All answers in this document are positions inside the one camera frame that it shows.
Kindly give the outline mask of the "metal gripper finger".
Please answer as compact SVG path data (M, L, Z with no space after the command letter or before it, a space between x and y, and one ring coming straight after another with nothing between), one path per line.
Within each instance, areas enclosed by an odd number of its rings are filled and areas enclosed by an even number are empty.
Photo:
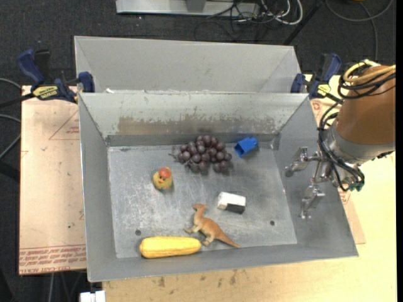
M310 218L312 210L316 209L325 196L326 194L318 184L308 186L301 200L300 217L302 219Z
M285 167L285 176L292 177L295 172L304 170L309 164L308 147L299 147L290 165Z

